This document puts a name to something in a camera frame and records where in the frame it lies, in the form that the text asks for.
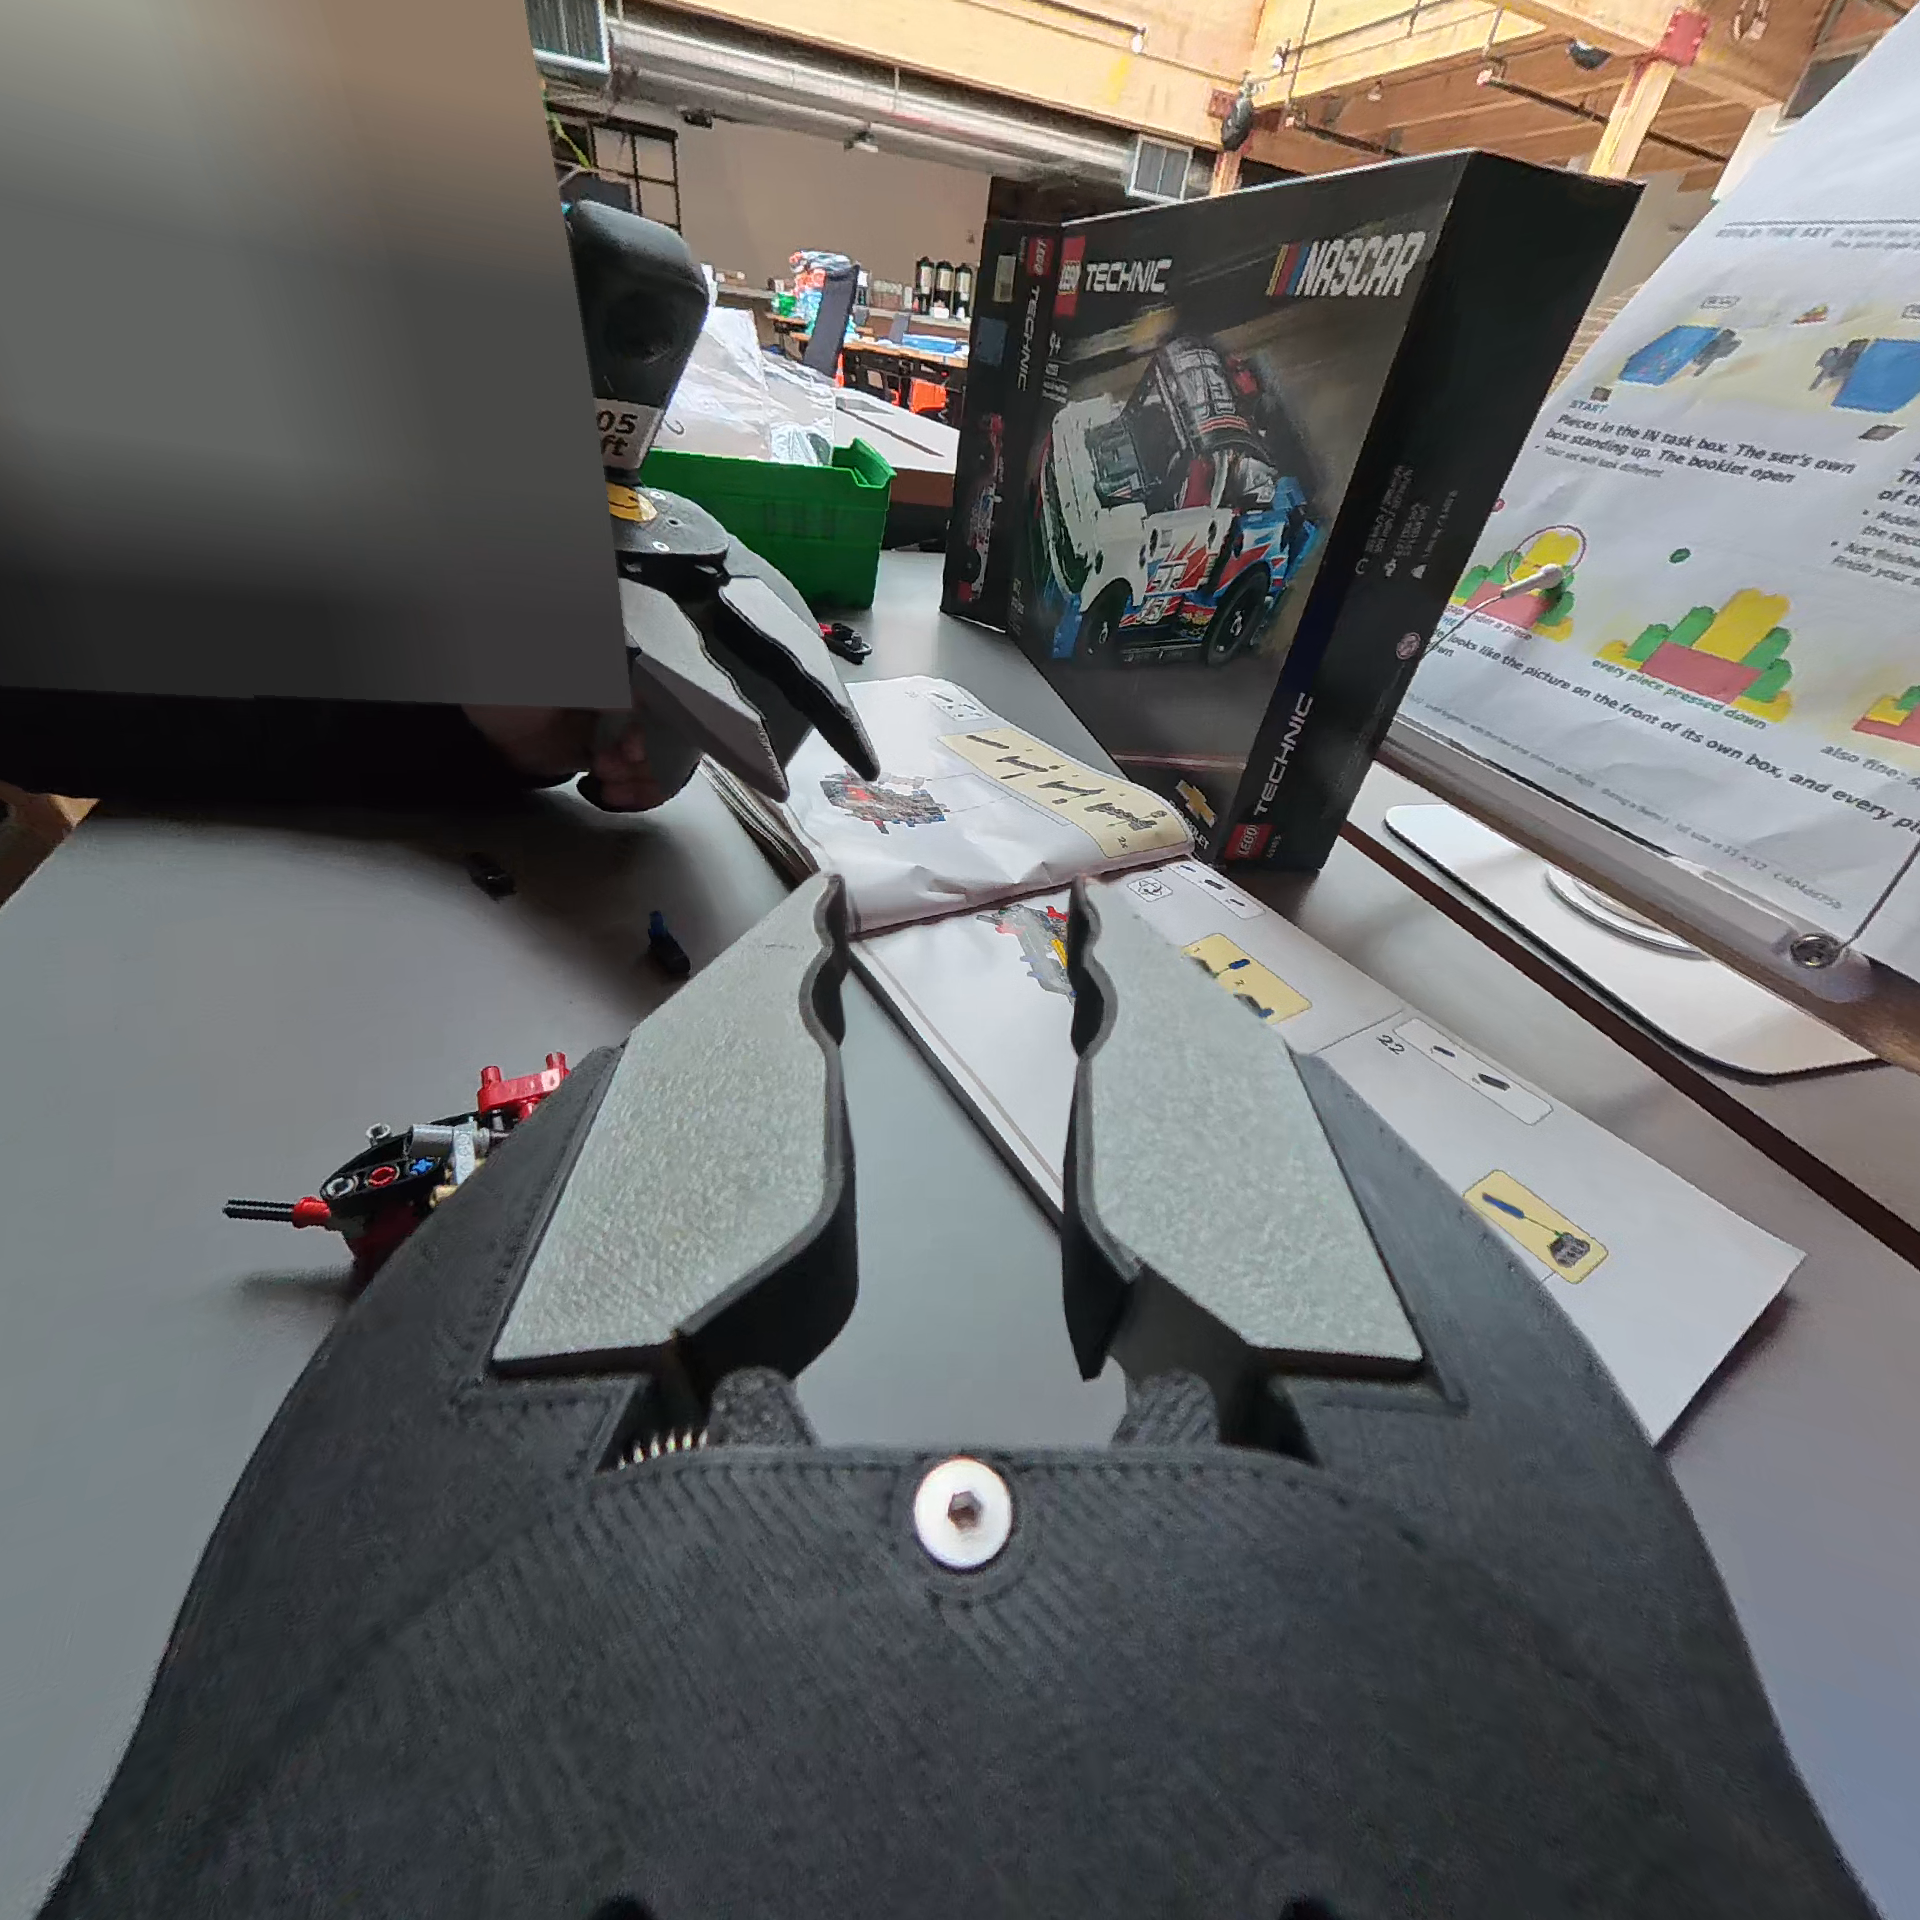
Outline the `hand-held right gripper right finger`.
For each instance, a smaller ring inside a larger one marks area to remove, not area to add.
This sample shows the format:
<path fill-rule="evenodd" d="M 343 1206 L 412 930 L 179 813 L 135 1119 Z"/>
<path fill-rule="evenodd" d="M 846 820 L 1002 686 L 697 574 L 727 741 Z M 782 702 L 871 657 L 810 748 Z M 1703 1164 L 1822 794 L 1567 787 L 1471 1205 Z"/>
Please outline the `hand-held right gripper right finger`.
<path fill-rule="evenodd" d="M 1127 890 L 1071 895 L 1063 1317 L 1083 1379 L 1411 1379 L 1424 1347 L 1280 1034 L 1287 991 Z"/>

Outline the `pile of clear plastic bags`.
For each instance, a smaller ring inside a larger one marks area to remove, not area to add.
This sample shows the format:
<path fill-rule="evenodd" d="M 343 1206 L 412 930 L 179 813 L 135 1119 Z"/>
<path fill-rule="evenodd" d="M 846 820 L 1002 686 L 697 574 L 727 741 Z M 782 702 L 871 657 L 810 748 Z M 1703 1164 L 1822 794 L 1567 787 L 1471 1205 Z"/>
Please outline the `pile of clear plastic bags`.
<path fill-rule="evenodd" d="M 712 306 L 656 431 L 656 449 L 756 465 L 828 467 L 828 375 L 766 351 L 750 314 Z"/>

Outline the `white sign stand base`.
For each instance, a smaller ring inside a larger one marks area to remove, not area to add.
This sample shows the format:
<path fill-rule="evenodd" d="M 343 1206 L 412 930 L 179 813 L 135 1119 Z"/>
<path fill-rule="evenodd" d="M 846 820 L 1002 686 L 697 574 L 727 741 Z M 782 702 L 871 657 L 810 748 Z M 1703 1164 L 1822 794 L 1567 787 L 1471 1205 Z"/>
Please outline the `white sign stand base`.
<path fill-rule="evenodd" d="M 1394 805 L 1383 828 L 1602 997 L 1698 1061 L 1759 1078 L 1879 1059 L 1466 812 Z"/>

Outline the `lego instruction booklet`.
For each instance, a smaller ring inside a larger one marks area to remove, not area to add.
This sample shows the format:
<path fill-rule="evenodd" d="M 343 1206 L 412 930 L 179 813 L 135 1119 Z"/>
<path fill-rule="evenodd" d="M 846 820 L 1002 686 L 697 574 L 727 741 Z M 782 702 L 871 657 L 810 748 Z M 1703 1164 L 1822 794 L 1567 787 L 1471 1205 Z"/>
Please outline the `lego instruction booklet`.
<path fill-rule="evenodd" d="M 881 773 L 810 735 L 770 803 L 708 779 L 782 865 L 839 873 L 856 964 L 1062 1215 L 1067 907 L 1088 877 L 1320 1063 L 1554 1297 L 1664 1441 L 1804 1254 L 1411 1011 L 1202 866 L 1170 805 L 943 678 L 852 686 Z"/>

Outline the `partly built lego model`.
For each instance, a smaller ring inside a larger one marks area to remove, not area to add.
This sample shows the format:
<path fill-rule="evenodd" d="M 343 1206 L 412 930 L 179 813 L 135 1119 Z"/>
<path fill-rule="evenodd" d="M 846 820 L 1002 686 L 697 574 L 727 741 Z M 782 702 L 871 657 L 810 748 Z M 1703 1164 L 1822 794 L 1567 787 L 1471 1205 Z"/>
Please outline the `partly built lego model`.
<path fill-rule="evenodd" d="M 567 1078 L 562 1051 L 550 1051 L 528 1074 L 507 1076 L 488 1065 L 466 1111 L 409 1127 L 375 1124 L 319 1190 L 294 1203 L 231 1197 L 225 1219 L 338 1237 L 351 1258 L 351 1287 L 360 1291 Z"/>

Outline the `black lego set box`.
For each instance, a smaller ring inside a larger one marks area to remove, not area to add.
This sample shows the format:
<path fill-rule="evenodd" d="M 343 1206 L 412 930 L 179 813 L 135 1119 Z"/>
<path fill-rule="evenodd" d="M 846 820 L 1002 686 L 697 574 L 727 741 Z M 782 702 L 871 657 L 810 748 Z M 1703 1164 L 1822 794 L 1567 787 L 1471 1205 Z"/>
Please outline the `black lego set box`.
<path fill-rule="evenodd" d="M 1639 197 L 1458 151 L 991 221 L 944 613 L 1208 860 L 1320 870 Z"/>

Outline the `person's left hand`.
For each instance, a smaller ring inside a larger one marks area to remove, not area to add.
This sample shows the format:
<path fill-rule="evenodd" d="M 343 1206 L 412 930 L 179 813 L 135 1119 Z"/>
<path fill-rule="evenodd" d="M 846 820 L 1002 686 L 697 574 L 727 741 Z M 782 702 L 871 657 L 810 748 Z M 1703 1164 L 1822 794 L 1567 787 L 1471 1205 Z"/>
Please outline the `person's left hand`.
<path fill-rule="evenodd" d="M 585 781 L 596 806 L 649 812 L 668 799 L 649 761 L 640 713 L 468 703 L 465 719 L 538 787 Z"/>

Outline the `printed instruction sheet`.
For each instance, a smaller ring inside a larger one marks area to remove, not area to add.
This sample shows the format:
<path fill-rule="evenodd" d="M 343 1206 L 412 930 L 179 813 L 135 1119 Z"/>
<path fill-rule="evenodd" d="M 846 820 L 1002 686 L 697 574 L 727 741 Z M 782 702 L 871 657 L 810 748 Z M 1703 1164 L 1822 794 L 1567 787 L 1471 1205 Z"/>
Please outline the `printed instruction sheet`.
<path fill-rule="evenodd" d="M 1776 135 L 1532 427 L 1403 713 L 1915 977 L 1919 27 Z"/>

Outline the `green plastic bin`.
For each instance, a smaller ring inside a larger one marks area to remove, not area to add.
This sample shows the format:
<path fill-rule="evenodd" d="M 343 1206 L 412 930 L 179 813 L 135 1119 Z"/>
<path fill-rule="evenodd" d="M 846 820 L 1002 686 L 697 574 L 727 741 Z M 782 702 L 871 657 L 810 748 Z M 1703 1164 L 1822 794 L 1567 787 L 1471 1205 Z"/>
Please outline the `green plastic bin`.
<path fill-rule="evenodd" d="M 897 469 L 864 439 L 832 449 L 828 465 L 654 449 L 640 481 L 708 509 L 812 606 L 873 603 Z"/>

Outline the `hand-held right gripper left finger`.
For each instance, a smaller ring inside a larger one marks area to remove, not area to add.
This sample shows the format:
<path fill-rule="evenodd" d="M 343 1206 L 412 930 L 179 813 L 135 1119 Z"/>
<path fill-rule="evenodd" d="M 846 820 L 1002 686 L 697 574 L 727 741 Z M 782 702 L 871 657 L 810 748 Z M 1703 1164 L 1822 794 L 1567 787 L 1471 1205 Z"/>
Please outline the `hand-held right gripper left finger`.
<path fill-rule="evenodd" d="M 858 1300 L 848 902 L 814 876 L 626 1039 L 492 1361 L 801 1375 Z"/>

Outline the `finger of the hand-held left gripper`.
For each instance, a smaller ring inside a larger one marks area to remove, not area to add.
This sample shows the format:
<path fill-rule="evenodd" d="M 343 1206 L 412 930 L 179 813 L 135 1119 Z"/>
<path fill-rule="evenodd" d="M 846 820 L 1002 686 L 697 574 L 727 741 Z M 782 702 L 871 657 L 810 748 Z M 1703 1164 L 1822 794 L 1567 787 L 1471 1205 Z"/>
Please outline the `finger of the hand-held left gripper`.
<path fill-rule="evenodd" d="M 768 799 L 787 799 L 784 766 L 766 723 L 719 665 L 686 610 L 659 588 L 618 588 L 623 638 L 631 675 L 631 707 L 640 719 L 647 767 L 675 798 L 716 761 Z"/>
<path fill-rule="evenodd" d="M 881 757 L 860 723 L 818 622 L 796 613 L 766 579 L 727 579 L 719 603 L 731 622 L 736 652 L 776 683 L 841 761 L 866 781 L 881 774 Z"/>

